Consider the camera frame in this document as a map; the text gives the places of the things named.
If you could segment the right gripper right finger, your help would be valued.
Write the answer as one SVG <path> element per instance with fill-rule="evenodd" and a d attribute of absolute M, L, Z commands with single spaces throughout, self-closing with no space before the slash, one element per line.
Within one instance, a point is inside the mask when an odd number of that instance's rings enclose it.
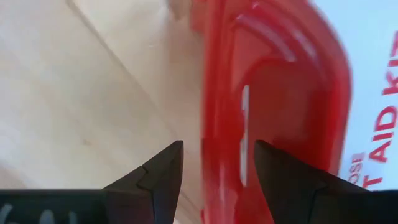
<path fill-rule="evenodd" d="M 368 191 L 264 141 L 254 163 L 274 223 L 397 224 L 397 191 Z"/>

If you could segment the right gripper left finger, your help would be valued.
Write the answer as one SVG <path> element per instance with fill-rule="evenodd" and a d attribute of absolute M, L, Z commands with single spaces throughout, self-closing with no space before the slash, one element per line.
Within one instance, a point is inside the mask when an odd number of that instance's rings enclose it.
<path fill-rule="evenodd" d="M 183 141 L 102 189 L 2 189 L 1 223 L 173 223 Z"/>

